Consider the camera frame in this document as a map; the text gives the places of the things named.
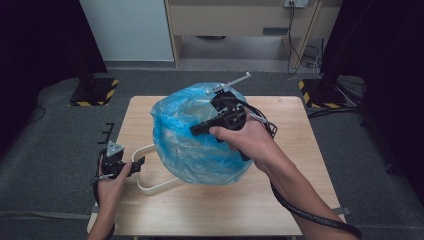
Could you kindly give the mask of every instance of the wall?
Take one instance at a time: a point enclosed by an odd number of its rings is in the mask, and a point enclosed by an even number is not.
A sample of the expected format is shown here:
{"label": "wall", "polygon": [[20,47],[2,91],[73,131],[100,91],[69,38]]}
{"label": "wall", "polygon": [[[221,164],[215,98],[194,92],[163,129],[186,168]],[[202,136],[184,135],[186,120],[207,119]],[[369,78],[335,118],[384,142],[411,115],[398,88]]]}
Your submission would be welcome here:
{"label": "wall", "polygon": [[80,3],[105,61],[174,61],[163,1]]}

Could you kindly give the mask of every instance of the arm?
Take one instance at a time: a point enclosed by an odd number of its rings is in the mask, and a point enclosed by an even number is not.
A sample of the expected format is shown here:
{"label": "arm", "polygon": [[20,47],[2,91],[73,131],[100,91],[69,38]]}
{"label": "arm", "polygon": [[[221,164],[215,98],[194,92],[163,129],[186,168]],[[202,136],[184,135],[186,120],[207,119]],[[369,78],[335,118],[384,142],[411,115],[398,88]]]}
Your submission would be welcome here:
{"label": "arm", "polygon": [[98,194],[101,202],[96,221],[88,234],[87,239],[105,239],[112,229],[115,212],[121,197],[125,178],[131,170],[131,163],[125,164],[119,176],[112,179],[103,179],[98,182]]}
{"label": "arm", "polygon": [[[212,127],[209,131],[215,137],[227,141],[232,149],[239,149],[249,156],[289,203],[314,215],[342,222],[318,196],[309,181],[284,154],[261,123],[248,116],[245,126],[239,131],[221,127]],[[308,240],[357,239],[348,232],[322,226],[295,215],[293,217]]]}

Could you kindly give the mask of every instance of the dark curtain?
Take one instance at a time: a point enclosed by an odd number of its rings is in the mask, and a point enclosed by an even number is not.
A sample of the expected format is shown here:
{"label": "dark curtain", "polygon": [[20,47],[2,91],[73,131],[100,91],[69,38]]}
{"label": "dark curtain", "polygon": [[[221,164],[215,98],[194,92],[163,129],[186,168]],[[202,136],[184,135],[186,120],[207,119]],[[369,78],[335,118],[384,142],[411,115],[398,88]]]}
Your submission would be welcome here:
{"label": "dark curtain", "polygon": [[0,0],[0,155],[41,89],[84,72],[106,67],[79,1]]}
{"label": "dark curtain", "polygon": [[344,0],[322,71],[334,67],[336,58],[343,62],[338,74],[364,79],[360,108],[365,124],[388,163],[406,176],[424,205],[424,2],[399,3]]}

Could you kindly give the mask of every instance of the blue plastic bag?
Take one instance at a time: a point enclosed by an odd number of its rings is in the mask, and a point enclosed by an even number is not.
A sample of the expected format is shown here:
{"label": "blue plastic bag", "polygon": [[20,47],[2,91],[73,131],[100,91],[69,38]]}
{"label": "blue plastic bag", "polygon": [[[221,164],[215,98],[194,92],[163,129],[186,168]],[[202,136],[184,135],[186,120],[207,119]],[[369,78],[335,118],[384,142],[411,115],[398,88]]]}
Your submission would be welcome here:
{"label": "blue plastic bag", "polygon": [[[187,183],[227,185],[237,182],[252,161],[243,161],[239,152],[226,142],[217,142],[211,134],[194,137],[190,127],[217,116],[207,91],[219,83],[198,83],[157,102],[151,115],[154,120],[153,142],[163,165]],[[243,101],[246,99],[228,87]]]}

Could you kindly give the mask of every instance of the yellow black hazard tape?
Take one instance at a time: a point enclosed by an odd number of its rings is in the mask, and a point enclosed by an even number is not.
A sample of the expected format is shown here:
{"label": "yellow black hazard tape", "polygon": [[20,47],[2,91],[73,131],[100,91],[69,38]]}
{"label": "yellow black hazard tape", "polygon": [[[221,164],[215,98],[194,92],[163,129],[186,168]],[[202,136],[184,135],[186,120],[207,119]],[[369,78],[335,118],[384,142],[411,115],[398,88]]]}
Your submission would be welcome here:
{"label": "yellow black hazard tape", "polygon": [[81,106],[81,107],[90,107],[90,106],[104,106],[107,105],[112,98],[113,94],[115,93],[116,86],[118,85],[119,80],[113,80],[110,89],[103,101],[97,101],[97,102],[90,102],[90,101],[77,101],[77,102],[70,102],[69,106]]}
{"label": "yellow black hazard tape", "polygon": [[313,103],[311,101],[311,98],[309,97],[309,93],[307,89],[305,88],[304,82],[301,80],[298,83],[300,91],[303,95],[303,99],[305,100],[305,105],[307,107],[314,107],[314,108],[344,108],[346,107],[346,104],[336,104],[336,103]]}

